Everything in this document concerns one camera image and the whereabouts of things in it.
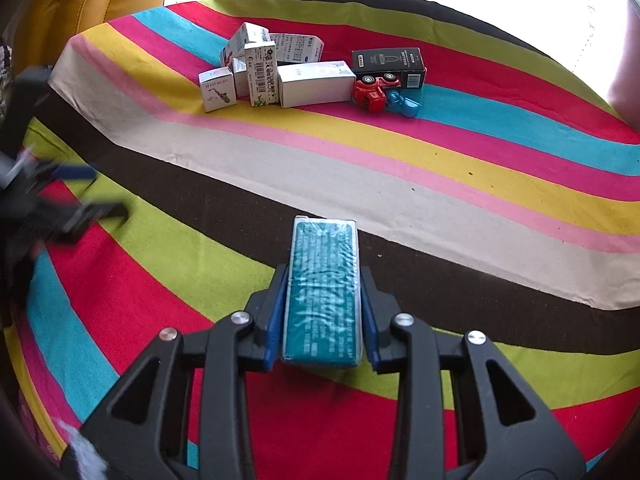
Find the white red-dots medicine box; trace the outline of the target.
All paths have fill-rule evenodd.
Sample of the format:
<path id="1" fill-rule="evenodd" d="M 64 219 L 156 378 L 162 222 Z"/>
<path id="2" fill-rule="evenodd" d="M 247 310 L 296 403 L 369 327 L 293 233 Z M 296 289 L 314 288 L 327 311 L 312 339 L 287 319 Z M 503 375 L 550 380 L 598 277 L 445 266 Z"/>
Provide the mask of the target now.
<path id="1" fill-rule="evenodd" d="M 228 66 L 232 58 L 242 58 L 246 44 L 264 41 L 270 41 L 268 28 L 250 22 L 244 22 L 222 48 L 220 52 L 221 65 Z"/>

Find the black product box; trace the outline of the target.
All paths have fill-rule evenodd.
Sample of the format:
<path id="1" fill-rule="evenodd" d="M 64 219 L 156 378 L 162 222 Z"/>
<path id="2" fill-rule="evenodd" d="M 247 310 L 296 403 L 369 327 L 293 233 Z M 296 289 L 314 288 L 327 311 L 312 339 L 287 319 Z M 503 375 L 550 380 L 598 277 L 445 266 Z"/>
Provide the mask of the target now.
<path id="1" fill-rule="evenodd" d="M 404 89 L 420 89 L 426 66 L 419 48 L 378 48 L 352 51 L 352 71 L 364 76 L 393 75 Z"/>

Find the teal box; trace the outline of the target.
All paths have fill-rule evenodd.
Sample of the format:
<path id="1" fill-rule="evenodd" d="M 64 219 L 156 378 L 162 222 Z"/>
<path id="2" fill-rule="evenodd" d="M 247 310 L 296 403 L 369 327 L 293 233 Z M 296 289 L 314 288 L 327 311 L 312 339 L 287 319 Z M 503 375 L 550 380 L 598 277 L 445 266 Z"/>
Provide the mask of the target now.
<path id="1" fill-rule="evenodd" d="M 294 219 L 281 359 L 352 368 L 362 355 L 358 230 L 352 220 Z"/>

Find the long white box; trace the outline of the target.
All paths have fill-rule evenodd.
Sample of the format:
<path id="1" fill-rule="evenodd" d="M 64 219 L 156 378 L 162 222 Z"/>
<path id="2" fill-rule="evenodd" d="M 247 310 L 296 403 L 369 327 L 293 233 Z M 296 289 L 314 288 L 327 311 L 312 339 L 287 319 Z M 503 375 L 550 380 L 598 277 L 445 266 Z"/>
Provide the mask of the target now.
<path id="1" fill-rule="evenodd" d="M 278 67 L 279 100 L 284 108 L 346 102 L 352 98 L 356 75 L 344 61 Z"/>

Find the striped colourful tablecloth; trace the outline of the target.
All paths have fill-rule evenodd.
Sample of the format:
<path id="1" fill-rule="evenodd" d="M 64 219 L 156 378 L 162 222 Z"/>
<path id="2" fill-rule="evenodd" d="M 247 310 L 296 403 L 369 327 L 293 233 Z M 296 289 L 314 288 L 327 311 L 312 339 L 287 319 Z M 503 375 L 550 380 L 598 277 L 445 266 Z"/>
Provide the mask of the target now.
<path id="1" fill-rule="evenodd" d="M 204 110 L 198 76 L 246 23 L 329 60 L 415 47 L 420 114 L 352 103 Z M 207 0 L 106 18 L 54 47 L 25 142 L 92 162 L 60 200 L 124 224 L 47 244 L 6 330 L 21 425 L 56 462 L 164 327 L 205 330 L 285 260 L 294 219 L 352 219 L 376 284 L 449 333 L 485 332 L 593 464 L 639 406 L 639 131 L 500 29 L 413 0 Z"/>

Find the yellow leather sofa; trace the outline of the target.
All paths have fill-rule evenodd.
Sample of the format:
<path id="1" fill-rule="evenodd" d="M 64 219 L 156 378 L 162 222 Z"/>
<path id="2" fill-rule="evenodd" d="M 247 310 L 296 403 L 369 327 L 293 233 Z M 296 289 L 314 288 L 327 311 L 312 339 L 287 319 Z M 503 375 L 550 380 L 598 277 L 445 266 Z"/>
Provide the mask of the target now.
<path id="1" fill-rule="evenodd" d="M 29 0 L 12 44 L 15 75 L 29 66 L 53 65 L 66 42 L 115 18 L 161 6 L 164 0 Z"/>

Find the red toy truck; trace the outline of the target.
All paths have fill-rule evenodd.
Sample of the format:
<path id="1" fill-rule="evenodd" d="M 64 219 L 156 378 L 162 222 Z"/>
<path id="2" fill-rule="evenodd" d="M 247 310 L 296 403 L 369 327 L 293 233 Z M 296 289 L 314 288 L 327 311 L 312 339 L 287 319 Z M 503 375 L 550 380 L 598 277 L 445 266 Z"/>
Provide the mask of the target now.
<path id="1" fill-rule="evenodd" d="M 384 110 L 413 118 L 419 115 L 421 104 L 403 96 L 400 80 L 391 73 L 382 76 L 363 75 L 352 87 L 352 100 L 364 110 L 381 113 Z"/>

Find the white barcode box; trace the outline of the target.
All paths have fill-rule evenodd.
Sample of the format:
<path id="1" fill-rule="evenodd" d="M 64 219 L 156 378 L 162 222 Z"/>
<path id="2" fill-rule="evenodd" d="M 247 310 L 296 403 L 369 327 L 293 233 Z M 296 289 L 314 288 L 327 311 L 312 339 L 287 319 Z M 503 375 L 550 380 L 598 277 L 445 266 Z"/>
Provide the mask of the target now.
<path id="1" fill-rule="evenodd" d="M 273 41 L 250 42 L 244 47 L 250 105 L 279 103 L 277 46 Z"/>

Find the white saxophone box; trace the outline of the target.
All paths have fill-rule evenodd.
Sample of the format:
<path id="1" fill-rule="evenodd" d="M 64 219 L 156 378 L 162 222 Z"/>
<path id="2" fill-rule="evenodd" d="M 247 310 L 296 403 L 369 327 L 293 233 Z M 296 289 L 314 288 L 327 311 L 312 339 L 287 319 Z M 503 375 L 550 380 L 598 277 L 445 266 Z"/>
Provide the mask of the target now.
<path id="1" fill-rule="evenodd" d="M 230 68 L 221 67 L 198 75 L 206 113 L 236 104 L 234 76 Z"/>

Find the white text medicine box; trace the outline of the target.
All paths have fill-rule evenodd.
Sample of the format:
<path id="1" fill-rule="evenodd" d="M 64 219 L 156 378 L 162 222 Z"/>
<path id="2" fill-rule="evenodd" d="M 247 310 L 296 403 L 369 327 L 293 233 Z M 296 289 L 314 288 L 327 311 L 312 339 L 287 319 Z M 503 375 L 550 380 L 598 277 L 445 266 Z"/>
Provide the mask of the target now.
<path id="1" fill-rule="evenodd" d="M 315 63 L 321 60 L 324 42 L 317 36 L 272 32 L 270 38 L 276 44 L 279 64 Z"/>

